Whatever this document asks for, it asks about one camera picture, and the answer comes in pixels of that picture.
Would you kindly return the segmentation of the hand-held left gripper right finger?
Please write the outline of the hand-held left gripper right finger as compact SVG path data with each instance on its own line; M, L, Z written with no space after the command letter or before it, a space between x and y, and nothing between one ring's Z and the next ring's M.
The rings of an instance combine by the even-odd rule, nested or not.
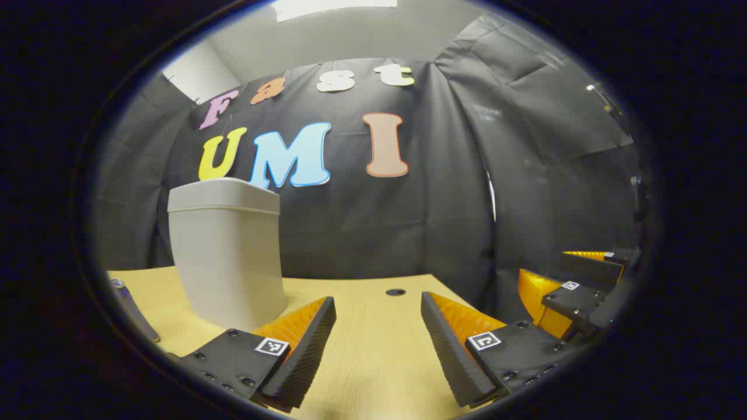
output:
M422 293L421 316L460 407L526 389L581 350L531 321L506 324L434 292Z

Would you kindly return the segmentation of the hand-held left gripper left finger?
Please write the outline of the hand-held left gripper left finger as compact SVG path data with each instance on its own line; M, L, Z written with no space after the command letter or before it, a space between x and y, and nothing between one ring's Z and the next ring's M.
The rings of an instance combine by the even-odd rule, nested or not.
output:
M228 329L170 359L222 393L291 412L314 381L335 323L334 299L323 297L252 333Z

